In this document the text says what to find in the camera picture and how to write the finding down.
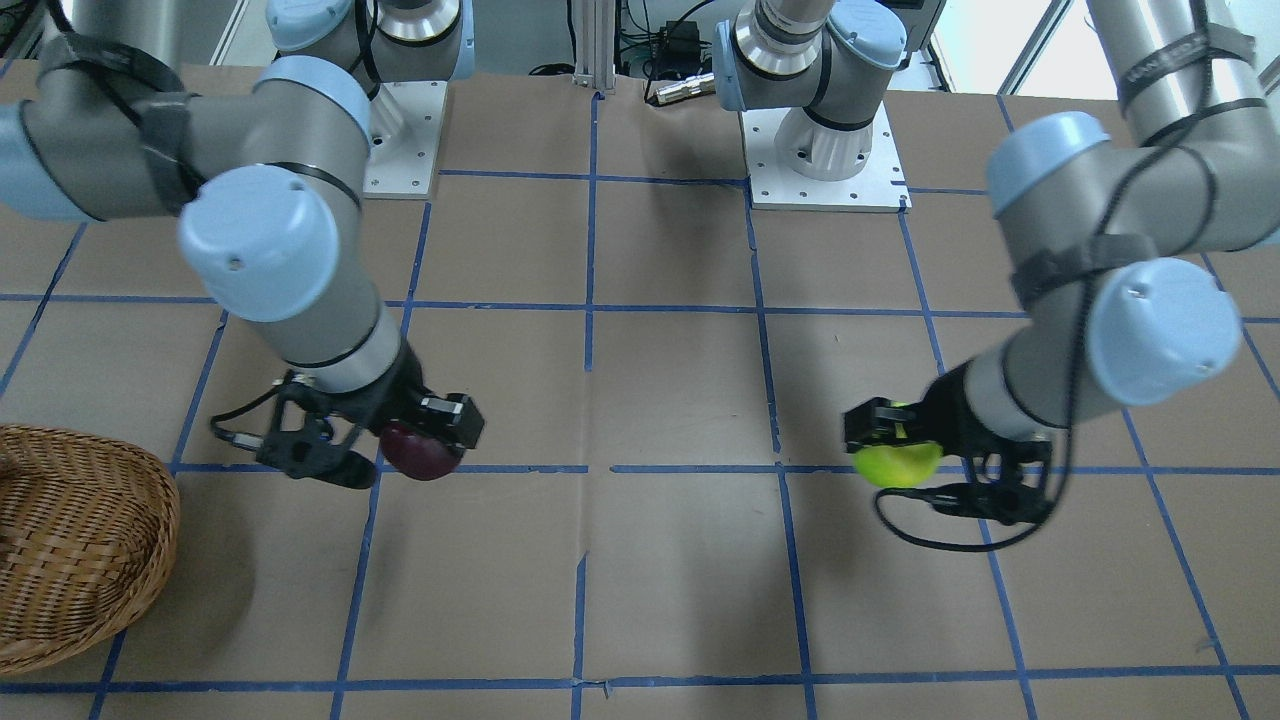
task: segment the light blue joint cap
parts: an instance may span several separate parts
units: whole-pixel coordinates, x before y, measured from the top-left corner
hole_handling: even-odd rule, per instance
[[[462,0],[458,8],[462,13],[462,38],[458,41],[458,61],[453,65],[449,79],[467,79],[476,72],[476,17],[471,12],[471,0]]]
[[[906,28],[876,0],[837,0],[827,17],[832,38],[868,63],[892,70],[902,63]]]
[[[333,213],[298,176],[247,165],[205,183],[178,218],[178,242],[228,313],[275,323],[302,313],[338,269]]]
[[[987,190],[1000,215],[1028,190],[1085,150],[1111,140],[1093,115],[1056,113],[1005,138],[987,163]]]
[[[730,113],[746,110],[742,86],[737,81],[737,54],[733,53],[733,20],[716,24],[716,42],[712,45],[712,72],[716,76],[716,96],[721,108]]]
[[[1089,366],[1123,405],[1155,405],[1231,364],[1240,311],[1213,277],[1158,258],[1111,273],[1089,313]]]
[[[37,220],[95,222],[40,161],[22,126],[22,105],[0,105],[0,202]]]
[[[353,0],[269,0],[266,27],[285,53],[317,42],[342,24]]]
[[[296,82],[333,100],[356,120],[365,133],[365,140],[369,140],[369,97],[356,78],[338,65],[310,55],[285,55],[262,70],[253,88],[257,90],[260,85],[273,79]]]

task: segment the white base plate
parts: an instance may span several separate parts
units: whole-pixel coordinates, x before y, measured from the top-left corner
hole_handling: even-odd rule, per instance
[[[778,158],[773,137],[790,108],[742,113],[742,145],[751,176],[751,205],[762,210],[835,210],[897,213],[911,206],[897,143],[881,104],[876,111],[872,152],[863,172],[846,181],[817,181],[792,170]]]
[[[435,156],[444,127],[444,99],[448,83],[389,82],[380,92],[390,92],[404,113],[404,128],[378,142],[365,170],[365,197],[387,200],[429,200]]]

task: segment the wicker basket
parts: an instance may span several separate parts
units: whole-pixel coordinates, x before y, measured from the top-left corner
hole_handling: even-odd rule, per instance
[[[178,492],[125,442],[0,425],[0,675],[52,665],[151,606],[173,569]]]

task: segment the black velcro strap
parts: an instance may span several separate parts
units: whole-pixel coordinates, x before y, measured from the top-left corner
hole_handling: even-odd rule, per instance
[[[1143,90],[1160,78],[1204,59],[1234,58],[1253,64],[1254,38],[1234,27],[1210,23],[1207,32],[1184,35],[1169,45],[1138,60],[1134,67],[1116,79],[1116,96],[1120,111],[1125,113],[1129,104]]]
[[[180,160],[182,142],[187,137],[187,123],[191,119],[187,110],[191,97],[189,92],[154,96],[147,102],[138,127],[151,183],[165,210],[174,217],[182,213],[183,205],[196,199],[201,184],[191,168]]]
[[[61,33],[40,51],[40,74],[92,65],[133,78],[156,92],[182,92],[182,79],[169,65],[137,47],[77,33]]]
[[[1100,234],[1061,252],[1037,252],[1018,266],[1010,283],[1023,310],[1028,310],[1037,300],[1065,284],[1153,258],[1160,258],[1160,250],[1144,234]]]

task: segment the brown cardboard floor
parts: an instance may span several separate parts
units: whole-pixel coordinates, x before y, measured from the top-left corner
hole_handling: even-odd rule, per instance
[[[256,70],[188,74],[230,94]],[[13,65],[0,96],[33,78]],[[1211,259],[1248,346],[1085,425],[1043,533],[920,550],[872,516],[840,413],[914,398],[1025,323],[982,193],[1011,127],[1079,108],[1125,142],[1123,122],[891,94],[911,213],[758,211],[733,115],[620,82],[457,83],[435,201],[366,204],[365,265],[430,384],[489,418],[429,484],[289,480],[205,436],[282,368],[207,299],[174,220],[0,208],[0,421],[138,443],[183,500],[151,612],[5,678],[0,717],[1280,712],[1280,250]]]

